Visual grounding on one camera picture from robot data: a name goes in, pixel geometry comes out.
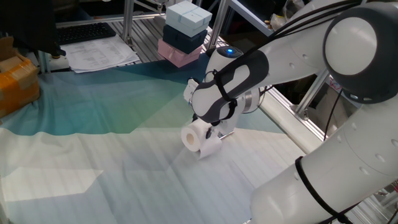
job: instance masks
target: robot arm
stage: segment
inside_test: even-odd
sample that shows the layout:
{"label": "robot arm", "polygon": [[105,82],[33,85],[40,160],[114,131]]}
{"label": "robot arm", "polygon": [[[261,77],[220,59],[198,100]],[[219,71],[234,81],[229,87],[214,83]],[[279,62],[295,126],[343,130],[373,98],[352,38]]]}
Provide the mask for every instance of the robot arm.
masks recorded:
{"label": "robot arm", "polygon": [[[312,1],[292,19],[333,2]],[[273,40],[239,63],[217,50],[205,82],[191,82],[184,93],[200,119],[233,129],[247,108],[247,93],[326,67],[347,97],[365,104],[299,166],[290,166],[254,191],[253,223],[322,223],[334,214],[315,200],[314,191],[340,213],[398,178],[398,5],[372,2],[335,16]],[[227,72],[211,72],[228,64],[234,66]],[[305,173],[312,192],[299,173]]]}

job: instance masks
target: keyboard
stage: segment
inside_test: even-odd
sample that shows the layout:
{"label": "keyboard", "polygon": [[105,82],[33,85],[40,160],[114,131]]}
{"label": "keyboard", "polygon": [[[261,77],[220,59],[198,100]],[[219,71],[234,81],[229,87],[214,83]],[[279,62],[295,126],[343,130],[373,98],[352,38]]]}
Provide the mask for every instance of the keyboard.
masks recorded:
{"label": "keyboard", "polygon": [[96,40],[106,37],[114,37],[115,31],[104,22],[81,26],[65,27],[57,29],[58,44],[74,44],[87,40]]}

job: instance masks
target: paper document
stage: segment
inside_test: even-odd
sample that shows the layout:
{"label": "paper document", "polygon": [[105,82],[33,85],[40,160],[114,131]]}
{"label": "paper document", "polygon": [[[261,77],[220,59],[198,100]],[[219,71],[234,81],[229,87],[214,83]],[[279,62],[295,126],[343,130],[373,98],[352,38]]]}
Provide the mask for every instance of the paper document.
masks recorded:
{"label": "paper document", "polygon": [[120,36],[61,46],[69,66],[77,73],[94,72],[139,61],[137,54]]}

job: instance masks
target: black cable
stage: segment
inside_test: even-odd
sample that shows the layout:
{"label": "black cable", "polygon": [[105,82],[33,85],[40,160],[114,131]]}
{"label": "black cable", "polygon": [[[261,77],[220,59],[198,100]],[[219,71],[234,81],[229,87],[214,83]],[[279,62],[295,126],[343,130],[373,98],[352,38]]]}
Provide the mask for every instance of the black cable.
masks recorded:
{"label": "black cable", "polygon": [[326,128],[325,128],[325,135],[324,135],[324,137],[323,137],[323,141],[326,140],[326,134],[327,134],[327,132],[328,132],[329,123],[330,123],[331,117],[332,117],[332,115],[333,115],[333,112],[334,112],[334,110],[335,110],[335,107],[336,107],[336,105],[337,105],[337,101],[338,101],[338,99],[340,98],[342,92],[343,92],[343,89],[341,89],[340,92],[338,93],[338,96],[337,96],[337,98],[336,98],[335,104],[334,104],[333,107],[331,108],[331,112],[330,112],[330,115],[329,115],[329,119],[328,119],[328,122],[327,122]]}
{"label": "black cable", "polygon": [[398,208],[397,208],[396,212],[392,215],[390,220],[387,222],[387,224],[391,224],[392,220],[397,216],[397,214],[398,214]]}
{"label": "black cable", "polygon": [[360,0],[347,0],[347,1],[341,1],[341,2],[336,2],[336,3],[330,4],[330,5],[323,6],[323,7],[320,7],[320,8],[318,8],[318,9],[312,10],[311,12],[308,12],[308,13],[302,15],[302,16],[298,16],[297,18],[295,18],[295,19],[293,19],[293,20],[291,20],[291,21],[288,21],[288,22],[285,23],[281,28],[279,28],[279,29],[277,29],[275,32],[273,32],[269,37],[276,36],[277,34],[279,34],[280,32],[282,32],[283,30],[285,30],[285,29],[288,28],[289,26],[295,24],[295,23],[298,22],[298,21],[301,21],[302,19],[307,18],[308,16],[312,16],[312,15],[314,15],[314,14],[317,14],[317,13],[319,13],[319,12],[322,12],[322,11],[325,11],[325,10],[328,10],[328,9],[332,9],[332,8],[335,8],[335,7],[344,6],[344,5],[352,4],[352,3],[359,3],[359,4],[361,4],[361,1],[360,1]]}
{"label": "black cable", "polygon": [[303,28],[303,29],[300,29],[300,30],[297,30],[297,31],[294,31],[294,32],[291,32],[291,33],[288,33],[288,34],[285,34],[283,37],[286,37],[286,36],[288,36],[288,35],[292,35],[292,34],[301,32],[301,31],[303,31],[303,30],[306,30],[306,29],[315,27],[315,26],[317,26],[317,25],[320,25],[320,24],[322,24],[322,23],[325,23],[325,22],[328,22],[328,21],[330,21],[330,20],[332,20],[332,19],[335,19],[336,17],[337,17],[337,16],[333,16],[332,18],[329,18],[329,19],[327,19],[327,20],[325,20],[325,21],[322,21],[322,22],[319,22],[319,23],[317,23],[317,24],[314,24],[314,25],[310,25],[310,26],[308,26],[308,27],[305,27],[305,28]]}
{"label": "black cable", "polygon": [[325,18],[325,17],[334,15],[334,14],[336,14],[336,13],[345,11],[345,10],[350,9],[350,8],[352,8],[353,6],[357,6],[357,5],[358,5],[358,4],[349,4],[349,5],[347,5],[347,6],[339,7],[339,8],[337,8],[337,9],[334,9],[334,10],[331,10],[331,11],[328,11],[328,12],[325,12],[325,13],[323,13],[323,14],[320,14],[319,16],[315,16],[315,17],[313,17],[313,18],[311,18],[311,19],[309,19],[309,20],[307,20],[307,21],[304,21],[304,22],[302,22],[302,23],[300,23],[300,24],[298,24],[298,25],[296,25],[296,26],[294,26],[294,27],[292,27],[292,28],[290,28],[290,29],[284,31],[284,32],[281,32],[281,33],[280,33],[277,37],[275,37],[275,38],[276,38],[276,39],[281,38],[281,37],[283,37],[284,35],[286,35],[286,34],[292,32],[292,31],[297,30],[298,28],[301,28],[301,27],[303,27],[303,26],[306,26],[306,25],[308,25],[308,24],[311,24],[311,23],[313,23],[313,22],[315,22],[315,21],[318,21],[318,20],[320,20],[320,19],[323,19],[323,18]]}
{"label": "black cable", "polygon": [[[248,57],[249,55],[251,55],[253,52],[255,52],[256,50],[258,50],[260,47],[262,47],[262,46],[268,44],[269,42],[273,41],[274,39],[280,38],[280,37],[277,37],[277,35],[278,35],[279,33],[281,33],[283,30],[285,30],[285,29],[287,29],[288,27],[290,27],[292,24],[295,24],[296,22],[298,22],[298,21],[300,21],[300,20],[302,20],[302,19],[305,19],[305,18],[307,18],[307,17],[309,17],[309,16],[312,16],[312,15],[314,15],[314,14],[316,14],[316,13],[319,13],[319,12],[322,12],[322,11],[325,11],[325,10],[328,10],[328,9],[333,9],[333,8],[335,8],[335,7],[345,6],[345,5],[348,5],[348,4],[349,4],[349,7],[354,7],[356,4],[360,4],[360,2],[361,2],[360,0],[347,0],[347,1],[336,2],[336,3],[334,3],[334,4],[330,4],[330,5],[321,7],[321,8],[319,8],[319,9],[313,10],[313,11],[311,11],[311,12],[308,12],[308,13],[302,15],[302,16],[299,16],[299,17],[296,18],[296,19],[293,19],[293,20],[289,21],[288,23],[286,23],[285,25],[283,25],[281,28],[279,28],[277,31],[275,31],[274,33],[272,33],[272,34],[268,37],[268,40],[266,40],[266,41],[263,42],[262,44],[259,44],[259,45],[255,46],[255,47],[251,48],[250,50],[248,50],[244,55],[242,55],[242,56],[240,56],[239,58],[237,58],[237,59],[234,61],[234,63],[229,63],[229,64],[227,64],[227,66],[225,66],[223,69],[221,69],[221,70],[219,71],[219,72],[220,72],[220,75],[222,75],[222,74],[228,72],[229,70],[233,69],[234,66],[236,66],[237,64],[240,63],[240,61],[244,60],[246,57]],[[299,24],[299,25],[297,25],[297,26],[295,26],[295,27],[289,29],[289,32],[293,32],[293,31],[295,31],[296,29],[298,29],[298,28],[300,28],[300,27],[302,27],[302,26]]]}
{"label": "black cable", "polygon": [[262,96],[263,94],[265,94],[266,92],[268,92],[270,89],[272,89],[274,86],[271,86],[263,91],[260,92],[260,96]]}

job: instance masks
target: toilet paper roll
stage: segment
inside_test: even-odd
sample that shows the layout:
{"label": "toilet paper roll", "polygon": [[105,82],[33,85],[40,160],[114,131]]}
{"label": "toilet paper roll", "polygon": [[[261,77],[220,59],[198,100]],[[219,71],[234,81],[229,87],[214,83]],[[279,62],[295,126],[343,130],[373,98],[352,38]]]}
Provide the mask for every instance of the toilet paper roll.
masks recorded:
{"label": "toilet paper roll", "polygon": [[200,150],[196,153],[199,153],[199,158],[202,159],[206,156],[212,155],[213,153],[218,152],[222,146],[221,139],[216,135],[212,134],[212,137],[206,139],[205,142],[201,145]]}
{"label": "toilet paper roll", "polygon": [[211,124],[208,124],[201,119],[197,119],[187,127],[183,128],[181,130],[181,139],[185,147],[192,152],[199,151],[200,146],[206,140],[206,132],[210,127]]}

